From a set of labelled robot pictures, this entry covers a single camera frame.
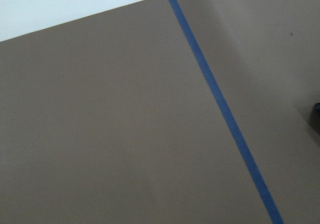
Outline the black graphic t-shirt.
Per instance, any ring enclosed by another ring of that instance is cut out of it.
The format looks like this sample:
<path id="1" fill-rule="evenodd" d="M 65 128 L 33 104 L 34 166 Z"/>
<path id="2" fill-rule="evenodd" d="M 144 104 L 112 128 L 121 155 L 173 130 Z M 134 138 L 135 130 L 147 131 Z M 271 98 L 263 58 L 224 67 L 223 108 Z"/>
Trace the black graphic t-shirt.
<path id="1" fill-rule="evenodd" d="M 314 104 L 314 111 L 320 115 L 320 102 Z"/>

